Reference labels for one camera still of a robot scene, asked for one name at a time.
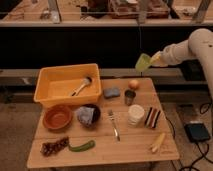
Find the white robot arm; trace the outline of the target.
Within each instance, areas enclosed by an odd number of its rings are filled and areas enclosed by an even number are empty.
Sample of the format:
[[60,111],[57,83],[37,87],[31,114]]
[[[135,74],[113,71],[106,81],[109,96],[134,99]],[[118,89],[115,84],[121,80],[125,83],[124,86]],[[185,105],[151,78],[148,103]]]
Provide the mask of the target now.
[[205,75],[213,101],[213,32],[200,28],[193,31],[187,40],[167,45],[151,57],[151,65],[166,67],[186,60],[197,59]]

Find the yellow-tipped gripper finger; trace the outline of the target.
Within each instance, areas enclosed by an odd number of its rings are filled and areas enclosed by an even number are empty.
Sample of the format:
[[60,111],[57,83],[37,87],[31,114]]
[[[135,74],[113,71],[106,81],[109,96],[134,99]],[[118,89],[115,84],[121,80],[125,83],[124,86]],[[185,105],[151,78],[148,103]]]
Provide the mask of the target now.
[[156,52],[150,59],[151,65],[160,66],[161,65],[160,57],[161,57],[161,52],[160,51]]

